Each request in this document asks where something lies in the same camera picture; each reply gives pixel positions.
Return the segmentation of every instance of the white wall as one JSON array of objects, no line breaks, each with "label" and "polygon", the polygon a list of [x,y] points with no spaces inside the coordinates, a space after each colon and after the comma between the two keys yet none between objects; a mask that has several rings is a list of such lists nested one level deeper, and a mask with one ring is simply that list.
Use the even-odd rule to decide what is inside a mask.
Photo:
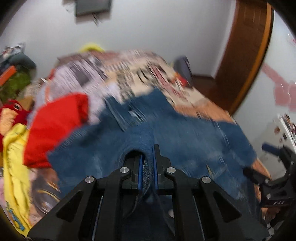
[{"label": "white wall", "polygon": [[[291,43],[291,32],[275,13],[271,40],[264,62],[278,72],[286,81],[296,81],[296,45]],[[289,113],[296,122],[296,113],[288,107],[275,105],[274,83],[262,71],[259,72],[251,90],[234,115],[247,138],[252,142],[264,131],[267,123],[277,114]]]},{"label": "white wall", "polygon": [[47,76],[58,56],[88,42],[105,50],[152,50],[168,62],[186,55],[195,74],[212,75],[235,10],[235,0],[113,0],[110,16],[96,26],[76,23],[65,1],[27,0],[0,37],[0,47],[27,43],[37,77]]}]

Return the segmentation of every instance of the brown door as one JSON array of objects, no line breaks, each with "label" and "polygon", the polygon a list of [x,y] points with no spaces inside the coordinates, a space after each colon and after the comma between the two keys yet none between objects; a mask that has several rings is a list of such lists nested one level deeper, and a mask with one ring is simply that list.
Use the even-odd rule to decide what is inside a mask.
[{"label": "brown door", "polygon": [[262,0],[237,1],[215,87],[207,96],[230,114],[239,107],[261,66],[270,37],[271,12]]}]

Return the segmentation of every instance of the triangular cutout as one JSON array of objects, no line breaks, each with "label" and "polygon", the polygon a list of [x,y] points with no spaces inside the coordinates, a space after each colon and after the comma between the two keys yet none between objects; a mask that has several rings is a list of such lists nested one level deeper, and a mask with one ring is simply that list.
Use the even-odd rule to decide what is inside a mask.
[{"label": "triangular cutout", "polygon": [[58,212],[57,217],[71,223],[77,212],[83,192],[76,193]]},{"label": "triangular cutout", "polygon": [[229,223],[242,216],[241,213],[236,210],[235,207],[233,207],[224,197],[222,197],[220,193],[214,192],[213,196],[225,223]]}]

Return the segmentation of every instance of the dark red garment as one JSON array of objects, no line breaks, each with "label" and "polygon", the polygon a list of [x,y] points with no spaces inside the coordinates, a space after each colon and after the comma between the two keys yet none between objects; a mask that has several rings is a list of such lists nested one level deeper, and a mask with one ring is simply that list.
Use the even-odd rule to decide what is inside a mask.
[{"label": "dark red garment", "polygon": [[48,168],[46,153],[88,120],[88,99],[73,94],[40,108],[30,129],[24,152],[24,164],[31,168]]},{"label": "dark red garment", "polygon": [[[9,117],[5,116],[2,111],[8,108],[10,110],[13,110],[17,113],[16,117],[11,120]],[[8,102],[3,105],[3,107],[0,109],[0,119],[1,121],[8,121],[11,123],[11,126],[9,124],[9,128],[7,126],[6,130],[2,130],[0,126],[0,152],[3,151],[3,138],[7,134],[8,130],[11,129],[15,124],[21,123],[23,125],[27,125],[27,116],[29,114],[29,111],[26,111],[23,109],[23,107],[20,105],[20,103],[16,100],[8,100]]]}]

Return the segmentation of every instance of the wooden floor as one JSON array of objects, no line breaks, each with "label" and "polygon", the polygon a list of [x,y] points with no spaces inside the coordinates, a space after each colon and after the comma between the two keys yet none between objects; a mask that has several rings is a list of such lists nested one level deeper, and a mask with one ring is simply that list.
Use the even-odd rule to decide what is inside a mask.
[{"label": "wooden floor", "polygon": [[216,85],[214,78],[204,76],[193,76],[193,86],[208,99],[225,110],[229,110],[233,98],[223,93],[223,91]]}]

